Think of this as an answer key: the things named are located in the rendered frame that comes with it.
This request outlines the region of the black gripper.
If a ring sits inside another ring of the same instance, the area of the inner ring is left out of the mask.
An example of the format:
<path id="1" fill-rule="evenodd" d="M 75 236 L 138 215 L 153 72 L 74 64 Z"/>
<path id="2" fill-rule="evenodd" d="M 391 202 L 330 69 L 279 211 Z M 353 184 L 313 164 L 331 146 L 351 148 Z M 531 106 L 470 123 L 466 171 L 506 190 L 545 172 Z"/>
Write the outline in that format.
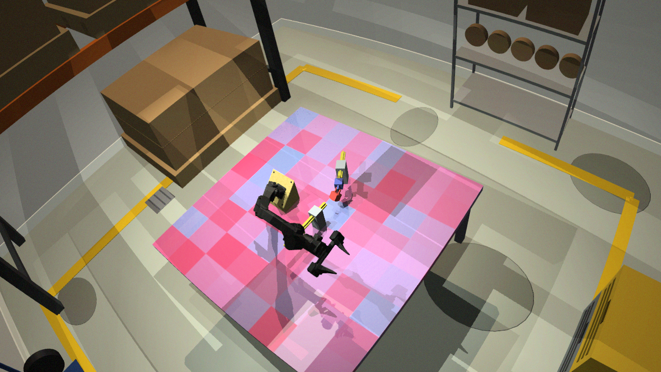
<path id="1" fill-rule="evenodd" d="M 325 268 L 321 265 L 335 245 L 337 245 L 337 247 L 339 247 L 342 251 L 344 251 L 346 254 L 349 254 L 350 256 L 350 253 L 345 250 L 343 245 L 345 239 L 344 235 L 335 230 L 333 231 L 332 235 L 329 236 L 329 238 L 332 240 L 329 245 L 322 245 L 320 250 L 317 252 L 319 259 L 317 259 L 316 263 L 311 263 L 307 268 L 307 271 L 315 277 L 319 277 L 319 275 L 322 275 L 323 273 L 337 274 L 332 269 Z"/>

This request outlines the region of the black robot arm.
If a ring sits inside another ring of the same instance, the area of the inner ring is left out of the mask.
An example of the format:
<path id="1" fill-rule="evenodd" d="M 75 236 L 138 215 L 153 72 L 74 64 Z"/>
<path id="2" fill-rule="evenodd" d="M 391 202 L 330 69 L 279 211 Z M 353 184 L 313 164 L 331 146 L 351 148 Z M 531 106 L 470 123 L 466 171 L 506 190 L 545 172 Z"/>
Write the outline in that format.
<path id="1" fill-rule="evenodd" d="M 316 233 L 314 236 L 304 234 L 305 230 L 302 225 L 285 221 L 283 218 L 269 210 L 269 204 L 271 201 L 273 202 L 275 197 L 283 199 L 285 190 L 286 188 L 284 188 L 282 184 L 269 181 L 266 184 L 263 194 L 258 197 L 257 203 L 254 206 L 253 210 L 255 216 L 267 221 L 269 224 L 282 231 L 284 245 L 288 250 L 302 250 L 304 248 L 307 251 L 308 243 L 312 240 L 308 247 L 308 251 L 319 257 L 317 252 L 322 245 L 326 245 L 326 243 L 321 242 L 323 236 L 317 235 Z"/>

